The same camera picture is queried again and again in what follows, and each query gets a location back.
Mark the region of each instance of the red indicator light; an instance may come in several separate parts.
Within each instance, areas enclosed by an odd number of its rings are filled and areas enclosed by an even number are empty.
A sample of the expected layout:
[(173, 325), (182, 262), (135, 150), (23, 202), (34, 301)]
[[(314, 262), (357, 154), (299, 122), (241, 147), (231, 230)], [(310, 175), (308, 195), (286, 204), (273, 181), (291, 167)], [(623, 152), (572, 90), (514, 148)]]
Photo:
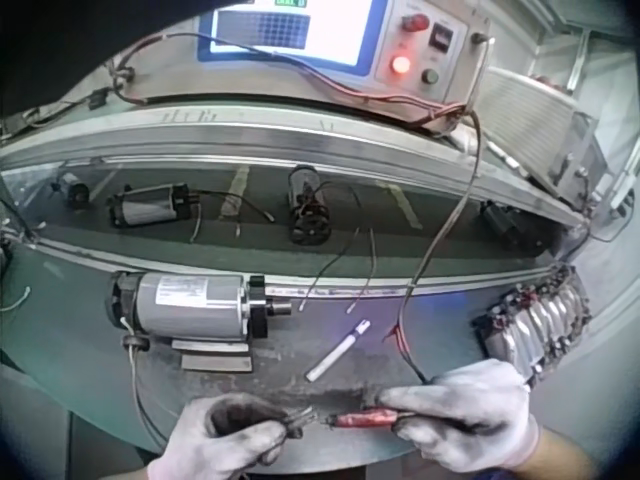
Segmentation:
[(411, 70), (411, 60), (403, 55), (393, 57), (393, 60), (391, 60), (391, 70), (399, 75), (403, 75)]
[(405, 32), (423, 32), (429, 28), (430, 23), (429, 17), (422, 13), (402, 17), (402, 29)]

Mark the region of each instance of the white glove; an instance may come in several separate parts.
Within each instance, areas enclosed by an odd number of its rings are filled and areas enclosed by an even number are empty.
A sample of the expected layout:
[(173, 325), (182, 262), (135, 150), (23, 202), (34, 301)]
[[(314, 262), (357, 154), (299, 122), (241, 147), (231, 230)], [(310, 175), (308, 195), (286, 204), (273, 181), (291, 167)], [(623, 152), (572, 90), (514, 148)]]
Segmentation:
[(384, 390), (378, 403), (415, 413), (399, 420), (394, 431), (415, 443), (423, 458), (458, 473), (518, 467), (540, 437), (524, 378), (498, 360), (454, 370), (429, 386)]
[(257, 462), (271, 465), (287, 436), (277, 421), (285, 416), (242, 393), (194, 400), (182, 411), (162, 457), (149, 464), (148, 478), (226, 480)]

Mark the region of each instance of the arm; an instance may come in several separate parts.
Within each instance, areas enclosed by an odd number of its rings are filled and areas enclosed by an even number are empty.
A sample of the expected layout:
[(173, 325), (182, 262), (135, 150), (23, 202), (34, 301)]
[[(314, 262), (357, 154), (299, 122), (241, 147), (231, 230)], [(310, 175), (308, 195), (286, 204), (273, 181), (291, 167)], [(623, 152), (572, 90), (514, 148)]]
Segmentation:
[(277, 460), (287, 436), (285, 417), (282, 409), (242, 393), (194, 400), (160, 458), (104, 480), (228, 480), (258, 462)]
[(522, 480), (589, 480), (598, 472), (592, 460), (561, 436), (543, 429), (535, 452), (513, 472)]
[(582, 480), (597, 473), (577, 447), (538, 426), (529, 413), (529, 388), (509, 363), (487, 360), (428, 386), (391, 388), (378, 403), (413, 413), (394, 431), (454, 472), (497, 467), (523, 480)]

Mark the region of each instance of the green display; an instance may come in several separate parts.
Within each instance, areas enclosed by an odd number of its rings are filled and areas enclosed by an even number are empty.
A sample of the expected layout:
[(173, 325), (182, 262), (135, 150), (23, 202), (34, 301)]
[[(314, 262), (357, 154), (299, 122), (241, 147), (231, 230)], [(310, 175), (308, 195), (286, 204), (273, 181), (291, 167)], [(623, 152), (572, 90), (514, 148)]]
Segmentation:
[(305, 8), (307, 0), (276, 0), (276, 6)]

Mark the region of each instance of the control panel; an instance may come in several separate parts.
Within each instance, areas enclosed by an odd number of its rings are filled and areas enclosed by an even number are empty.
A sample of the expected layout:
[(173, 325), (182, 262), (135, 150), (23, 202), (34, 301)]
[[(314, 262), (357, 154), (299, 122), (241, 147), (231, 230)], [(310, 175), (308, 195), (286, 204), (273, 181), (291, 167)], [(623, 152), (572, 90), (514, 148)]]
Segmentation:
[[(469, 103), (488, 63), (489, 27), (465, 0), (249, 0), (168, 29), (200, 37), (137, 54), (130, 92), (292, 97), (415, 120), (424, 115), (416, 102), (366, 102), (348, 89)], [(241, 46), (303, 60), (348, 89)]]

